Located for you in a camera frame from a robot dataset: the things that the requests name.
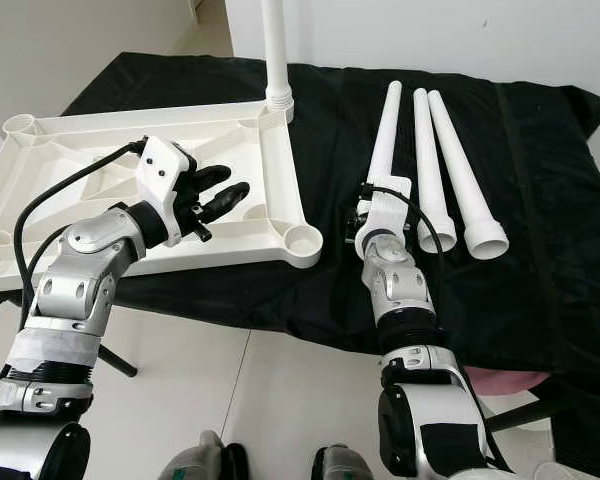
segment floor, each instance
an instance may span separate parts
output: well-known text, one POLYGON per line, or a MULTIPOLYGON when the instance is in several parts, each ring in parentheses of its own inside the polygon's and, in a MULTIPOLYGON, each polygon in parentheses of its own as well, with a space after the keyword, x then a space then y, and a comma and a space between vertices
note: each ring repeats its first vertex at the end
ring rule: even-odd
MULTIPOLYGON (((204 0, 198 18, 172 53, 231 56, 223 0, 204 0)), ((0 366, 17 318, 0 306, 0 366)), ((378 357, 125 308, 113 309, 104 343, 140 373, 94 370, 95 402, 82 422, 92 436, 88 480, 155 479, 205 429, 246 445, 255 480, 306 480, 316 450, 336 442, 359 451, 375 478, 392 478, 378 455, 378 357)), ((496 438, 523 477, 551 459, 547 431, 496 438)))

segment white plastic tube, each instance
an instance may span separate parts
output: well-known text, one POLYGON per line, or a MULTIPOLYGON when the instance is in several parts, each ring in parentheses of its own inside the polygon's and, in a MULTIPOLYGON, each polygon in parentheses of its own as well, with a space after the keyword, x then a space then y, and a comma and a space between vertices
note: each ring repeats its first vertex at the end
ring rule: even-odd
MULTIPOLYGON (((377 177, 391 175, 401 96, 402 84, 394 80, 389 84, 387 96, 384 100, 382 117, 380 117, 380 125, 378 125, 378 135, 373 146, 371 163, 367 173, 367 183, 375 183, 377 177)), ((371 202, 368 200, 358 202, 358 214, 367 213, 370 205, 371 202)))
POLYGON ((287 72, 282 0, 262 0, 264 52, 267 62, 266 102, 269 110, 284 111, 293 120, 293 95, 287 72))
MULTIPOLYGON (((444 200, 436 142, 433 138, 433 125, 429 112, 427 91, 419 88, 413 93, 413 111, 416 130, 416 158, 418 162, 418 197, 420 209, 429 218, 438 234, 442 250, 451 250, 457 240, 456 228, 447 213, 444 200)), ((427 253, 435 253, 433 236, 422 222, 418 223, 420 248, 427 253)))
POLYGON ((440 92, 429 92, 429 107, 464 220, 467 249, 478 260, 499 257, 509 248, 509 240, 491 215, 440 92))

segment pink cushion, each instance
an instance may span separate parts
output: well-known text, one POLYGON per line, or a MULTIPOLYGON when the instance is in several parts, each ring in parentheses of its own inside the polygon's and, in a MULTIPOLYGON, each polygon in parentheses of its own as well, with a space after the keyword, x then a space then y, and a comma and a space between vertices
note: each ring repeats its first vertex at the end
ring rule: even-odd
POLYGON ((471 385, 478 395, 513 395, 541 384, 549 374, 545 372, 516 372, 465 367, 471 385))

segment black cloth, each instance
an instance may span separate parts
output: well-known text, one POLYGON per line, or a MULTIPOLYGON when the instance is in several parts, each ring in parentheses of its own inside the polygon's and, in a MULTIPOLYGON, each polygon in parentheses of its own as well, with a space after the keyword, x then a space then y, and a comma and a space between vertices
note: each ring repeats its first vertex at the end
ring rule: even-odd
MULTIPOLYGON (((320 262, 308 270, 270 262, 125 278, 117 303, 377 353, 362 262, 344 244, 346 212, 366 178, 388 83, 403 83, 394 174, 412 179, 412 93, 438 89, 511 244, 491 261, 471 258, 461 238, 445 254, 441 320, 450 344, 468 364, 551 372, 570 389, 586 441, 600 442, 600 174, 586 143, 600 124, 600 97, 418 71, 290 65, 289 74, 296 100, 289 132, 305 216, 324 236, 320 262)), ((260 100, 265 84, 260 61, 123 53, 65 114, 260 100)), ((433 289, 435 258, 413 253, 433 289)))

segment white plastic tray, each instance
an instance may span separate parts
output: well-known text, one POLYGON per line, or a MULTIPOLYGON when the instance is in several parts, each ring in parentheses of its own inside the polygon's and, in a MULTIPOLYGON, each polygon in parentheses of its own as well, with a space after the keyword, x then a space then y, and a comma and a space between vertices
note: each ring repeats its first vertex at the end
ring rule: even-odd
MULTIPOLYGON (((208 225, 213 238, 189 235, 173 247, 158 246, 127 275, 186 270, 267 260, 298 268, 314 265, 322 235, 304 219, 284 112, 264 102, 35 119, 18 115, 4 125, 0 150, 0 291, 21 288, 12 232, 22 209, 37 195, 75 171, 144 135, 177 141, 199 168, 227 165, 226 182, 201 195, 203 203, 229 184, 249 183, 249 195, 229 214, 208 225)), ((118 202, 138 201, 134 170, 125 155, 48 200, 24 230, 27 261, 55 229, 93 217, 118 202)), ((55 258, 52 244, 34 282, 55 258)))

